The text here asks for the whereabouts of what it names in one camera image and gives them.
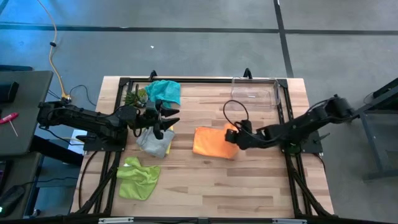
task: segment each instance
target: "metal stand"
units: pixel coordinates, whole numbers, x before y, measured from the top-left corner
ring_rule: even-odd
[[[381,90],[386,89],[387,86],[390,86],[391,83],[382,87]],[[388,105],[390,102],[394,101],[398,97],[398,85],[394,88],[387,88],[387,91],[383,94],[379,94],[379,96],[372,100],[372,102],[364,105],[357,111],[355,111],[355,115],[357,118],[360,118],[363,124],[363,128],[366,133],[366,137],[368,139],[368,143],[371,147],[374,159],[376,161],[376,166],[378,171],[376,173],[368,174],[363,177],[364,180],[373,180],[380,179],[384,177],[397,177],[398,169],[393,169],[391,163],[389,161],[386,150],[380,149],[376,147],[375,138],[376,135],[374,131],[369,125],[368,114],[392,114],[397,113],[394,110],[384,110],[383,106]]]

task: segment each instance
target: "gray floor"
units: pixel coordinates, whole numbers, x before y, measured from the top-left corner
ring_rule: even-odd
[[[286,29],[398,30],[394,0],[280,0]],[[43,1],[57,24],[118,27],[277,29],[272,0],[58,0]],[[9,0],[0,22],[49,24],[35,1]],[[52,31],[0,30],[0,64],[51,70]],[[397,77],[398,36],[288,35],[294,77],[305,79],[311,103],[346,97],[354,107]],[[84,84],[97,100],[105,75],[286,77],[279,34],[181,32],[60,32],[54,63],[65,88]],[[59,93],[53,79],[51,89]],[[94,109],[83,90],[77,106]],[[70,136],[67,127],[53,130]],[[329,125],[323,141],[326,176],[337,215],[398,222],[398,178],[364,183],[375,165],[358,121]]]

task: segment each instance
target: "wooden table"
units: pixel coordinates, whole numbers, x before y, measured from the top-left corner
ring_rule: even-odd
[[[112,113],[120,77],[104,77],[97,111]],[[295,117],[308,108],[304,80],[287,79]],[[140,88],[147,83],[140,83]],[[269,88],[266,84],[250,86]],[[222,128],[227,122],[222,108],[229,100],[231,84],[182,83],[181,106],[174,125],[176,133],[170,154],[165,159],[152,157],[139,150],[136,139],[129,132],[126,150],[120,164],[129,156],[137,156],[143,166],[161,166],[159,181],[146,201],[119,197],[117,181],[112,216],[135,217],[293,217],[292,201],[285,159],[278,147],[239,151],[233,160],[206,157],[192,153],[195,128]],[[243,111],[236,111],[230,119],[242,119]],[[276,110],[250,110],[253,128],[278,122]],[[89,156],[83,160],[82,170]],[[104,153],[99,152],[89,164],[83,179],[84,203],[98,185]],[[319,158],[302,155],[309,189],[326,210],[333,213],[325,172]],[[104,191],[102,207],[106,204],[108,188]],[[300,208],[304,211],[302,194],[298,190]],[[78,210],[78,189],[72,212]]]

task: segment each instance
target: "lime green towel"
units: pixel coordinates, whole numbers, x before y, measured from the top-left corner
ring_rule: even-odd
[[[119,196],[136,200],[147,200],[155,189],[160,167],[142,167],[137,157],[127,157],[127,164],[118,168],[116,176],[122,179]]]

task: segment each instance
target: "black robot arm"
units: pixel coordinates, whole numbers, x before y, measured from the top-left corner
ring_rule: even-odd
[[[162,139],[161,130],[167,130],[180,120],[180,118],[162,118],[177,114],[179,110],[164,107],[160,100],[156,103],[148,101],[142,114],[139,109],[131,105],[120,106],[112,114],[85,110],[62,101],[41,103],[39,108],[37,121],[41,127],[47,129],[49,126],[64,124],[94,134],[94,136],[80,136],[79,139],[84,142],[99,138],[109,144],[118,144],[126,141],[127,127],[139,136],[140,134],[135,132],[136,129],[151,126],[154,127],[156,138]]]
[[[250,147],[268,148],[276,145],[294,147],[308,136],[328,123],[339,124],[353,119],[353,109],[346,99],[338,95],[323,100],[285,124],[273,124],[252,133],[251,122],[248,119],[235,122],[238,131],[228,129],[225,140],[235,143],[240,149]]]

